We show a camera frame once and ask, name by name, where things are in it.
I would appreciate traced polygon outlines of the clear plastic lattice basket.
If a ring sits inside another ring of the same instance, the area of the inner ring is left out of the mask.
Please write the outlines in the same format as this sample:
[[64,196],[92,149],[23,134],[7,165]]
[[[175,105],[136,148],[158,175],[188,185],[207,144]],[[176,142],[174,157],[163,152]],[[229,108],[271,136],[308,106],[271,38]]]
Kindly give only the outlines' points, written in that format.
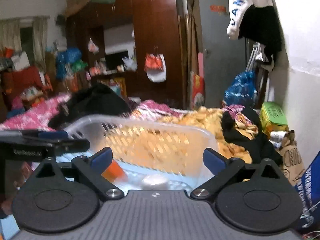
[[95,114],[76,120],[65,131],[87,139],[91,153],[111,148],[113,158],[128,172],[161,174],[192,188],[213,177],[203,153],[206,148],[216,150],[217,143],[202,128]]

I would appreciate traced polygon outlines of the black clothes pile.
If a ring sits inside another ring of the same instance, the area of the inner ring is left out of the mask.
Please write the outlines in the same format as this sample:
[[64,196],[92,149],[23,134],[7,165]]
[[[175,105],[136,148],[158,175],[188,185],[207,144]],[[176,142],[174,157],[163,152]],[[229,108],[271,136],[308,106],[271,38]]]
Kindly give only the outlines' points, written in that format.
[[60,129],[87,115],[120,116],[131,112],[129,104],[102,83],[74,93],[67,102],[59,104],[58,110],[48,122],[52,129]]

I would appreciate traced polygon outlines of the brown paper bag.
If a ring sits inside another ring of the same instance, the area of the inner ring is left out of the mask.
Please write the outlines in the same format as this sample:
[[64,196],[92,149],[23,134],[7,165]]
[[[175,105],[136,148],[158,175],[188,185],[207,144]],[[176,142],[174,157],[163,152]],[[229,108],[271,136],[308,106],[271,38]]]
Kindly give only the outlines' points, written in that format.
[[279,153],[283,158],[283,173],[290,184],[295,186],[302,178],[305,166],[297,147],[294,130],[290,130],[285,134],[279,148]]

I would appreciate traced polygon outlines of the green lidded box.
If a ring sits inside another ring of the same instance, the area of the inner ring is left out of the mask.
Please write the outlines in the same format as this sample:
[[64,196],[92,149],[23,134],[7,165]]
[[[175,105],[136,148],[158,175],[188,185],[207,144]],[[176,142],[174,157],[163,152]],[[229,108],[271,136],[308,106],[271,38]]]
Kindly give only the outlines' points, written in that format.
[[288,131],[287,118],[281,107],[275,102],[264,102],[260,111],[260,122],[263,132]]

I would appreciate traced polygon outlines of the blue plastic bag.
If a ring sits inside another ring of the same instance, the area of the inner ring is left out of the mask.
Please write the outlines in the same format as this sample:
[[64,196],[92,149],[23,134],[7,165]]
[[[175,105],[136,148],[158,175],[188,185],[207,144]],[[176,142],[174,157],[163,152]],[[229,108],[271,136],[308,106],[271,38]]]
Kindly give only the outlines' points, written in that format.
[[238,74],[232,84],[226,89],[224,102],[226,105],[254,106],[257,95],[255,72]]

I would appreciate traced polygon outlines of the blue shopping bag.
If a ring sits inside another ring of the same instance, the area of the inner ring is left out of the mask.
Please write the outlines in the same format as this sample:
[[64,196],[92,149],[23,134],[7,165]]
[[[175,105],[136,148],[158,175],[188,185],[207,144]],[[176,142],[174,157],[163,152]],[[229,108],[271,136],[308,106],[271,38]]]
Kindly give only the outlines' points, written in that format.
[[319,225],[319,153],[295,186],[303,203],[303,212],[297,225],[298,231],[307,231]]

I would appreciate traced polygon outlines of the grey metal door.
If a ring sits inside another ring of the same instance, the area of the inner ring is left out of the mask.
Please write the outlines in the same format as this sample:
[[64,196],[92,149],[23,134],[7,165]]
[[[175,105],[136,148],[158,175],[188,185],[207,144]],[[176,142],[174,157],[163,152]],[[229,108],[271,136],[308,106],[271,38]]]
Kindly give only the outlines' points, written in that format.
[[200,7],[204,59],[204,105],[220,108],[225,90],[245,71],[247,45],[244,38],[231,40],[228,0],[197,0]]

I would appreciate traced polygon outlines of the orange and white hanging bag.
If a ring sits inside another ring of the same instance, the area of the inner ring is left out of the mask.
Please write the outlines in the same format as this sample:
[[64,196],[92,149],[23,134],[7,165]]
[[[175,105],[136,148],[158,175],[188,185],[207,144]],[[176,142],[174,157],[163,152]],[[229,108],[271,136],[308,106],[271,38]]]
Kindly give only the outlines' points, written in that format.
[[167,79],[167,68],[163,54],[147,54],[144,70],[153,83],[162,83]]

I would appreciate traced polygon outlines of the dark red wooden wardrobe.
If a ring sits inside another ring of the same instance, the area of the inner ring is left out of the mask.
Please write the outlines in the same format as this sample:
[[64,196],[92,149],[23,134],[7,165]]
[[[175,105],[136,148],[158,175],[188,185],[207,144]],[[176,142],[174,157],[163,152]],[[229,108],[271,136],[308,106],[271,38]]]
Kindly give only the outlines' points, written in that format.
[[[183,108],[187,81],[183,64],[183,20],[182,0],[89,2],[66,19],[67,44],[79,48],[82,59],[93,66],[106,54],[106,32],[132,24],[137,70],[125,74],[128,95]],[[148,54],[163,55],[167,70],[165,81],[155,83],[147,77],[145,57]]]

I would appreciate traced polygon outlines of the black hanging garment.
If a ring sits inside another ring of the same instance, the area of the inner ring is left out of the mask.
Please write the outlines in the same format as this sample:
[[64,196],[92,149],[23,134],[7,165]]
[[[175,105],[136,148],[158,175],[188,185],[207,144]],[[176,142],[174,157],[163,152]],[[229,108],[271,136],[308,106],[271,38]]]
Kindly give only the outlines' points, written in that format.
[[260,44],[262,59],[258,61],[270,66],[274,55],[282,47],[279,20],[274,6],[250,6],[240,24],[239,38],[242,37]]

